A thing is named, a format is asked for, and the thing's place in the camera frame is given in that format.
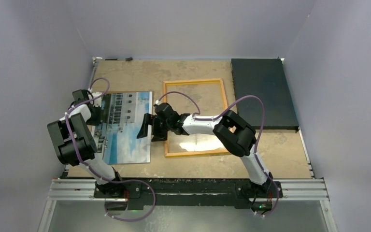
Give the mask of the yellow picture frame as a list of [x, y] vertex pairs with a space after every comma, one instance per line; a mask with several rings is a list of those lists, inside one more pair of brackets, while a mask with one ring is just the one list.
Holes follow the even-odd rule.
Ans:
[[[223, 108], [228, 107], [227, 96], [225, 92], [224, 82], [221, 78], [214, 79], [196, 79], [196, 80], [175, 80], [175, 81], [163, 81], [163, 95], [161, 99], [166, 102], [166, 95], [168, 93], [168, 86], [180, 86], [180, 85], [199, 85], [199, 84], [219, 84], [221, 93], [221, 100]], [[164, 142], [164, 156], [165, 158], [178, 158], [178, 157], [195, 157], [195, 156], [207, 156], [207, 155], [224, 155], [228, 151], [226, 149], [206, 150], [206, 151], [187, 151], [187, 152], [169, 152], [168, 141]]]

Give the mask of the building and sky photo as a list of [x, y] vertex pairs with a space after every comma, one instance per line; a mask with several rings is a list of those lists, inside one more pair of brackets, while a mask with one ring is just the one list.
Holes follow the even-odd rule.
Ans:
[[151, 132], [137, 139], [143, 116], [152, 112], [153, 96], [148, 92], [105, 94], [102, 122], [92, 128], [97, 153], [109, 165], [149, 163]]

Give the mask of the brown frame backing board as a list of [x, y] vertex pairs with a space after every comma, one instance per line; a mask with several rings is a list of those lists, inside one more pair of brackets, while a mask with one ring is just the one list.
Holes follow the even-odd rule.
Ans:
[[151, 93], [151, 95], [154, 94], [154, 91], [150, 91], [150, 90], [144, 90], [144, 91], [107, 91], [105, 94], [124, 94], [124, 93], [141, 93], [141, 92], [148, 92], [148, 93]]

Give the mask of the clear frame glass pane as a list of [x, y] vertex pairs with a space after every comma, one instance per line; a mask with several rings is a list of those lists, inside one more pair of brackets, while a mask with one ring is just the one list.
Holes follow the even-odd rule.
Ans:
[[186, 128], [191, 128], [192, 134], [206, 134], [213, 132], [214, 125], [219, 122], [219, 116], [193, 116], [186, 119]]

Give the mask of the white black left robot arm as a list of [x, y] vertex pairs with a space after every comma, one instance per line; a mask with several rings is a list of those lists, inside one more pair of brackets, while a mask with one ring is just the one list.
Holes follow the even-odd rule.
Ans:
[[95, 178], [100, 193], [118, 198], [125, 185], [119, 173], [98, 154], [96, 140], [88, 128], [103, 122], [101, 93], [81, 89], [72, 95], [74, 101], [64, 117], [47, 125], [57, 158], [62, 164], [86, 170]]

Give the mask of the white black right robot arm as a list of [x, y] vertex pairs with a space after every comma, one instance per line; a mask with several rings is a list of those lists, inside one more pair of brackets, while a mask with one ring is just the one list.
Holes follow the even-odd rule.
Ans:
[[273, 186], [272, 175], [257, 150], [259, 136], [248, 122], [230, 109], [218, 116], [197, 117], [178, 114], [168, 103], [156, 104], [155, 114], [144, 114], [137, 138], [146, 137], [149, 129], [153, 142], [166, 141], [170, 131], [176, 135], [214, 135], [229, 153], [241, 159], [256, 196], [265, 196]]

